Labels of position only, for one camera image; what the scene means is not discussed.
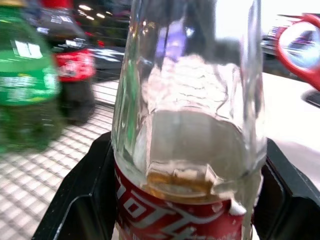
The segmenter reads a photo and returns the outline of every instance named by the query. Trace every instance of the green bottle label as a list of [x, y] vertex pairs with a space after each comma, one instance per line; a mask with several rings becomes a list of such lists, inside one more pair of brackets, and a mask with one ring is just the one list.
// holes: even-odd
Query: green bottle label
[[27, 72], [0, 72], [0, 105], [44, 102], [56, 96], [59, 90], [58, 76], [51, 66]]

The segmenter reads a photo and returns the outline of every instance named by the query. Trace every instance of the green plastic bottle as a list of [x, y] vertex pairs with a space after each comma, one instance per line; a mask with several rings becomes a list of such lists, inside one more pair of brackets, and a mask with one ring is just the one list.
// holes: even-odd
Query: green plastic bottle
[[0, 0], [0, 152], [42, 151], [63, 122], [51, 53], [21, 17], [22, 0]]

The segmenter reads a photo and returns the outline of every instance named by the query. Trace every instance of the bottle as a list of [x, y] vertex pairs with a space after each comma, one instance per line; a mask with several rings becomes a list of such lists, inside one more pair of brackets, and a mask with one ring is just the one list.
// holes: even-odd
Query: bottle
[[42, 0], [36, 27], [53, 52], [62, 91], [59, 104], [70, 124], [83, 125], [95, 110], [92, 80], [94, 57], [83, 30], [72, 17], [71, 0]]
[[120, 239], [252, 238], [267, 145], [260, 4], [133, 1], [111, 135]]
[[22, 0], [0, 0], [0, 148], [44, 150], [63, 120], [57, 72], [46, 43], [21, 17]]

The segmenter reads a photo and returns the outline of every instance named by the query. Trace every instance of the coca-cola label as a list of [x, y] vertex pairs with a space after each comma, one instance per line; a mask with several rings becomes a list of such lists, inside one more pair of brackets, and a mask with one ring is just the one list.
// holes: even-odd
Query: coca-cola label
[[76, 82], [96, 73], [94, 57], [88, 49], [54, 55], [61, 82]]
[[241, 240], [245, 209], [234, 200], [181, 204], [133, 185], [115, 165], [117, 222], [126, 240]]

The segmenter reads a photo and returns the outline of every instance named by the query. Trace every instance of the clear glass bottle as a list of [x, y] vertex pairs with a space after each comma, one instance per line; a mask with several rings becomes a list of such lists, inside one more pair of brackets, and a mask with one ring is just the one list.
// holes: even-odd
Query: clear glass bottle
[[63, 129], [58, 76], [46, 43], [21, 17], [22, 0], [0, 0], [0, 151], [44, 150]]
[[134, 0], [112, 126], [123, 239], [251, 238], [260, 0]]

